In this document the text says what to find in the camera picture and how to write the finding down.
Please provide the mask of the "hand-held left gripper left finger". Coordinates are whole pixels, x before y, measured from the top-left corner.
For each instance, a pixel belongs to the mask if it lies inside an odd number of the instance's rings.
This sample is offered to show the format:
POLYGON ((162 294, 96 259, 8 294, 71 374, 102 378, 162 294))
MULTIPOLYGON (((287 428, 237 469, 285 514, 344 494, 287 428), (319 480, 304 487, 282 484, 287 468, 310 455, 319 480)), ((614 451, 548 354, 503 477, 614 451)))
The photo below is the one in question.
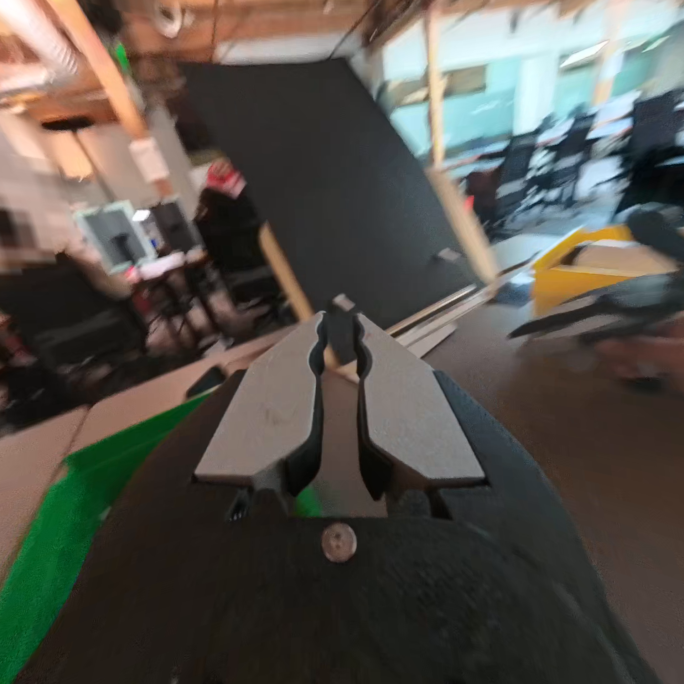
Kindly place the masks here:
POLYGON ((292 497, 312 483, 321 464, 325 348, 319 312, 245 370, 196 480, 292 497))

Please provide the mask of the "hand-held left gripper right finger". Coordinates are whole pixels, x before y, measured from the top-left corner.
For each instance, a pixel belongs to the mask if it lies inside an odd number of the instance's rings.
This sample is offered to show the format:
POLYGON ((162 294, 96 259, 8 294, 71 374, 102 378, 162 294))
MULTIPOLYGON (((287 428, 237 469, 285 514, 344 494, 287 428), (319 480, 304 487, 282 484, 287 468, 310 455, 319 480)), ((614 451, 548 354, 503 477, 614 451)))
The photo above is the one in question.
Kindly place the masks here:
POLYGON ((358 465, 374 500, 480 485, 486 475, 432 368, 354 316, 358 465))

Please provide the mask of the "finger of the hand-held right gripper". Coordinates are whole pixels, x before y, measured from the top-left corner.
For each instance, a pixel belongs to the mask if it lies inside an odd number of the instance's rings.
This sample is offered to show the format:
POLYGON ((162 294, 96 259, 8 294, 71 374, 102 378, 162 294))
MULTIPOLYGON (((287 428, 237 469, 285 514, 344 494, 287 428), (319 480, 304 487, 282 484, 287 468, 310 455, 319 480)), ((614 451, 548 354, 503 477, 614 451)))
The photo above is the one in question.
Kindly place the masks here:
POLYGON ((683 313, 669 316, 664 320, 621 320, 607 323, 602 327, 579 335, 581 345, 596 345, 602 341, 632 337, 665 337, 677 326, 683 326, 683 313))
POLYGON ((530 320, 508 339, 542 337, 566 331, 579 335, 621 320, 664 320, 679 313, 679 276, 647 275, 623 280, 566 300, 530 320))

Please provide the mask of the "yellow plastic bin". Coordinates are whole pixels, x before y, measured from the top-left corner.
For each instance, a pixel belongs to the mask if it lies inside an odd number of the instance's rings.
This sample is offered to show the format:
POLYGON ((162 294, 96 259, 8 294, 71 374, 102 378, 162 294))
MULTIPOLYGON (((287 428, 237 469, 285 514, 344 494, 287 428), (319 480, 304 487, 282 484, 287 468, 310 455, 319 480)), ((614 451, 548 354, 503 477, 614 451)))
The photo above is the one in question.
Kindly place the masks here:
POLYGON ((672 259, 639 244, 624 225, 576 228, 532 263, 534 312, 543 315, 589 291, 677 268, 672 259))

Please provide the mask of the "large green plastic bin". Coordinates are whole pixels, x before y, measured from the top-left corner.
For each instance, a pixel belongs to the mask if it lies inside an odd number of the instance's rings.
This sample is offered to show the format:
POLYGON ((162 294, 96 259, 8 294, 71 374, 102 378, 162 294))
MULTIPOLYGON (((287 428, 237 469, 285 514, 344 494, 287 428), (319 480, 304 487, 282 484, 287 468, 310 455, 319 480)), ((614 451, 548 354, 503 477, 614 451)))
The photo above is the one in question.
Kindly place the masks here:
POLYGON ((267 494, 193 472, 237 386, 171 409, 67 458, 1 593, 2 683, 229 683, 215 639, 241 594, 267 494))

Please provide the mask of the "person's right hand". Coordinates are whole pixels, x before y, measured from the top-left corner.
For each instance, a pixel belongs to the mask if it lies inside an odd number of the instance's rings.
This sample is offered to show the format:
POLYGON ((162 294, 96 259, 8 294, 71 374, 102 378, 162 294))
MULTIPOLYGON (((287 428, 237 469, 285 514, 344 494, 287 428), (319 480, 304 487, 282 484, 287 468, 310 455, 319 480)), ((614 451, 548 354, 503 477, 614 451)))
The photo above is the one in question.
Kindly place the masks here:
POLYGON ((601 361, 619 378, 659 378, 683 394, 682 337, 623 337, 594 346, 601 361))

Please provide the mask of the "black office chair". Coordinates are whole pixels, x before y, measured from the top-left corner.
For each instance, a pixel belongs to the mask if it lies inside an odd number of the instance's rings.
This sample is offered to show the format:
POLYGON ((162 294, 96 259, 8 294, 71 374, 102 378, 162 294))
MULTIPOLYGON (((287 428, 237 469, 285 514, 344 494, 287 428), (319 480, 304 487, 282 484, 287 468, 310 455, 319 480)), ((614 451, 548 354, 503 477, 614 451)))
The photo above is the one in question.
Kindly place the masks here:
POLYGON ((586 163, 587 137, 591 132, 594 114, 585 114, 574 119, 566 137, 557 146, 551 167, 548 197, 552 206, 563 210, 572 207, 582 166, 586 163))
POLYGON ((261 219, 247 190, 232 198, 203 188, 193 220, 234 304, 279 297, 280 287, 259 243, 261 219))
POLYGON ((527 175, 538 140, 536 131, 514 136, 499 167, 494 191, 494 218, 503 221, 521 205, 527 194, 527 175))
POLYGON ((683 206, 682 102, 676 89, 634 105, 621 175, 627 186, 613 218, 641 204, 683 206))

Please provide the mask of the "dark red chair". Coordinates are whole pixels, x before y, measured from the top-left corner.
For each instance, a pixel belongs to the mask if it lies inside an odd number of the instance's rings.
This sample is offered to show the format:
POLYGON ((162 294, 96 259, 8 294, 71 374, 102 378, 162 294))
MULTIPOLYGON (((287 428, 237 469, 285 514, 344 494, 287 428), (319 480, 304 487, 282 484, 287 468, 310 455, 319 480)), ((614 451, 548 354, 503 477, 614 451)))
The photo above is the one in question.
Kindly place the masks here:
POLYGON ((466 177, 466 195, 473 198, 473 211, 485 232, 489 232, 497 218, 497 191, 500 167, 475 170, 466 177))

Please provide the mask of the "wooden desk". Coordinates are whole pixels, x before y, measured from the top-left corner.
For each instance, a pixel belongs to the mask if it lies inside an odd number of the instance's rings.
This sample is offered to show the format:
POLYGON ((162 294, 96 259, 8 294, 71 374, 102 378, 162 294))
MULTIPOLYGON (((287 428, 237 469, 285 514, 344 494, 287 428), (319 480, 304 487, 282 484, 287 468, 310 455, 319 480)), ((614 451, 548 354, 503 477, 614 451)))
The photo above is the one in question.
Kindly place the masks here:
POLYGON ((199 346, 201 331, 192 320, 196 304, 209 321, 210 330, 219 330, 209 301, 208 261, 203 250, 170 252, 125 266, 123 275, 133 289, 134 302, 149 322, 163 321, 175 338, 187 330, 193 345, 199 346))

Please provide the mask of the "white computer monitor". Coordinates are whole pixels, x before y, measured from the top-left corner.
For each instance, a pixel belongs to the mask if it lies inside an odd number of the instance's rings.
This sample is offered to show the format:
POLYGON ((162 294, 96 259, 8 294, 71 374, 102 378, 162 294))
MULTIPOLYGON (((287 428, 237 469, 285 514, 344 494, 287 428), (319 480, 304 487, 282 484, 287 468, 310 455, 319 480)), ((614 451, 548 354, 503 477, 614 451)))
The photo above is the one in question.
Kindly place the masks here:
POLYGON ((81 233, 101 256, 109 273, 149 263, 158 258, 156 248, 134 220, 130 201, 116 201, 74 211, 81 233))

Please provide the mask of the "black wooden book stand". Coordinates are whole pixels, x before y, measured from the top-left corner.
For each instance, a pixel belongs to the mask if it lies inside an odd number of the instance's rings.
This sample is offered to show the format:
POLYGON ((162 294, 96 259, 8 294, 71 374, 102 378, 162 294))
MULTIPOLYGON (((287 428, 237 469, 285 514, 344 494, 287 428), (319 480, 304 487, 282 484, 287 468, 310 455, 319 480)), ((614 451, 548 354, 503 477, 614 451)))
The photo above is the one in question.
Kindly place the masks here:
POLYGON ((343 58, 184 63, 190 105, 240 170, 261 248, 300 320, 326 315, 326 365, 353 378, 352 318, 405 346, 496 293, 482 230, 456 189, 427 172, 343 58), (435 260, 445 247, 463 256, 435 260), (345 294, 356 310, 337 309, 345 294))

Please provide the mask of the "wooden window post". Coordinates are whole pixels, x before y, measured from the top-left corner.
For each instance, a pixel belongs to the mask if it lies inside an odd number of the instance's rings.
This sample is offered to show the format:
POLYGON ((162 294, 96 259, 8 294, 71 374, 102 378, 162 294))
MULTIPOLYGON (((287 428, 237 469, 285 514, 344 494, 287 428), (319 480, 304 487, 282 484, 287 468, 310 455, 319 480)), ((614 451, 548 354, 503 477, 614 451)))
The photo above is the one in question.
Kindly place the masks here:
POLYGON ((423 33, 426 53, 425 78, 427 84, 428 124, 432 166, 440 168, 445 160, 443 124, 443 78, 440 68, 440 22, 442 1, 425 1, 423 8, 423 33))

